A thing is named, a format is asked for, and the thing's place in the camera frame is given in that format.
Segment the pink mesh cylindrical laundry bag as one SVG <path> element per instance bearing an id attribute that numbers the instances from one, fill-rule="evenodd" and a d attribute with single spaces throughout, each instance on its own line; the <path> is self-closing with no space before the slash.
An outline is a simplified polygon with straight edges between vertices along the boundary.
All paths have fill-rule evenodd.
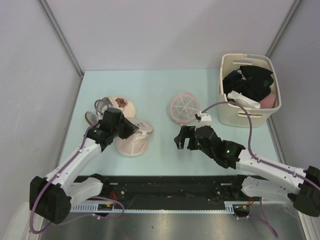
<path id="1" fill-rule="evenodd" d="M 148 149 L 149 138 L 154 132 L 154 128 L 139 118 L 128 118 L 128 120 L 137 126 L 138 130 L 127 139 L 116 138 L 116 148 L 125 156 L 135 157 Z"/>

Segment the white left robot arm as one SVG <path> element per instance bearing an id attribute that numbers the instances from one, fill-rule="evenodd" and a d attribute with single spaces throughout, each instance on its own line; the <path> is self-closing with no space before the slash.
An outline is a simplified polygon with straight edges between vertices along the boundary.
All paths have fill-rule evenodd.
<path id="1" fill-rule="evenodd" d="M 138 129 L 121 110 L 107 109 L 97 124 L 87 128 L 80 145 L 63 163 L 45 177 L 36 176 L 30 182 L 31 215 L 38 214 L 58 225 L 67 218 L 72 207 L 93 197 L 107 199 L 111 193 L 107 177 L 94 173 L 83 182 L 74 181 L 115 138 L 127 139 Z"/>

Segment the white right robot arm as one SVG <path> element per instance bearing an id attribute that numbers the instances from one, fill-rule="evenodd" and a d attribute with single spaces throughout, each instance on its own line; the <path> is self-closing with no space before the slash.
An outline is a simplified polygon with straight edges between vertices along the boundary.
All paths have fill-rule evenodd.
<path id="1" fill-rule="evenodd" d="M 242 201 L 245 197 L 275 197 L 292 202 L 299 212 L 311 216 L 320 215 L 320 170 L 314 166 L 307 169 L 285 165 L 263 159 L 253 154 L 243 145 L 222 140 L 210 126 L 182 126 L 174 138 L 178 149 L 183 149 L 188 139 L 187 149 L 202 151 L 219 166 L 242 170 L 264 178 L 253 186 L 247 177 L 242 183 L 230 188 L 231 196 Z"/>

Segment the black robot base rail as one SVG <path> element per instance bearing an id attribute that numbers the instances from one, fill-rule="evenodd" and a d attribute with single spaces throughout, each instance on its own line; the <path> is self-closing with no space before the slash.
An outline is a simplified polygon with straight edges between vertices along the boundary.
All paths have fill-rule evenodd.
<path id="1" fill-rule="evenodd" d="M 227 213 L 249 209 L 260 198 L 239 190 L 243 175 L 107 176 L 99 199 L 89 198 L 73 213 Z"/>

